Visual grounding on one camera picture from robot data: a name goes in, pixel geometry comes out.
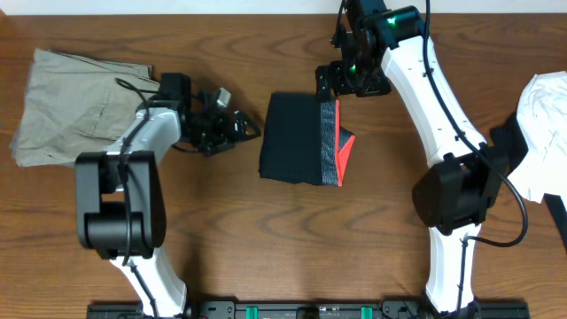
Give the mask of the black leggings red waistband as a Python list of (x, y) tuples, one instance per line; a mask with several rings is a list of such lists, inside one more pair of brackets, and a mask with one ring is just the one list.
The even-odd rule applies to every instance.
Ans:
[(341, 187), (355, 139), (354, 133), (341, 126), (338, 99), (274, 93), (260, 150), (260, 177)]

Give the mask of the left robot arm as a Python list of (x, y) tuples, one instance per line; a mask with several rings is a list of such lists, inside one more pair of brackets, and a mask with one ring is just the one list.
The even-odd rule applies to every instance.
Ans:
[(158, 164), (183, 128), (181, 114), (171, 108), (140, 110), (120, 141), (76, 159), (79, 240), (118, 268), (140, 299), (90, 305), (88, 318), (199, 317), (163, 246), (167, 218)]

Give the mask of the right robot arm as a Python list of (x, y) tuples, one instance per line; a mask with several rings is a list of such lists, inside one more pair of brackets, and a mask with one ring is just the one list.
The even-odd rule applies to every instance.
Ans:
[(471, 287), (481, 224), (506, 182), (504, 151), (470, 123), (443, 74), (430, 33), (431, 16), (414, 6), (344, 1), (331, 44), (341, 58), (315, 71), (316, 96), (372, 97), (396, 90), (423, 144), (428, 170), (412, 189), (429, 230), (430, 274), (423, 317), (481, 318)]

